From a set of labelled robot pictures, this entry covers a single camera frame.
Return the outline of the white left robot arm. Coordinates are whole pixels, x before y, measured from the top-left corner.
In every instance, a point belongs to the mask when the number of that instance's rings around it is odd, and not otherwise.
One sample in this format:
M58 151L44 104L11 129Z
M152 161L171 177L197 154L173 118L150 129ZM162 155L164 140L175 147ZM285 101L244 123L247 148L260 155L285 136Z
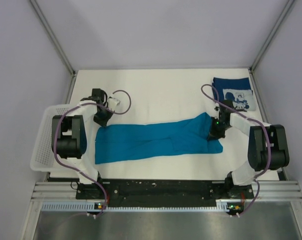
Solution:
M62 166L74 170L79 181L88 185L87 192L93 198L104 194L103 184L97 182L98 170L89 159L89 143L93 126L106 127L120 101L108 96L100 88L94 88L89 97L81 99L77 109L68 113L61 122L61 115L52 118L51 148L59 156Z

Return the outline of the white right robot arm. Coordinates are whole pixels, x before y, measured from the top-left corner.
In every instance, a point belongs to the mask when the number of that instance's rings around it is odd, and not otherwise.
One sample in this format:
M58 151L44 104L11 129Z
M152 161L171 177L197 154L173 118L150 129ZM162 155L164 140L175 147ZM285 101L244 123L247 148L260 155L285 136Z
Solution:
M236 128L248 137L247 160L239 168L228 173L224 192L230 198L237 197L242 186L250 185L268 170L276 171L290 163L286 130L280 124L271 125L237 111L230 100L218 103L218 117L212 117L207 140L225 137L226 130Z

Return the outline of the teal blue t shirt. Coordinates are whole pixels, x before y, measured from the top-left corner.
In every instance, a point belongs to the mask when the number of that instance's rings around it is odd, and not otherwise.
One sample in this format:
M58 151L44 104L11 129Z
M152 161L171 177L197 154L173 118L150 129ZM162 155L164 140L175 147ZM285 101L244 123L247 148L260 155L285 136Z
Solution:
M101 127L95 138L95 164L161 156L220 154L218 140L208 140L212 120L195 118L155 124L113 124Z

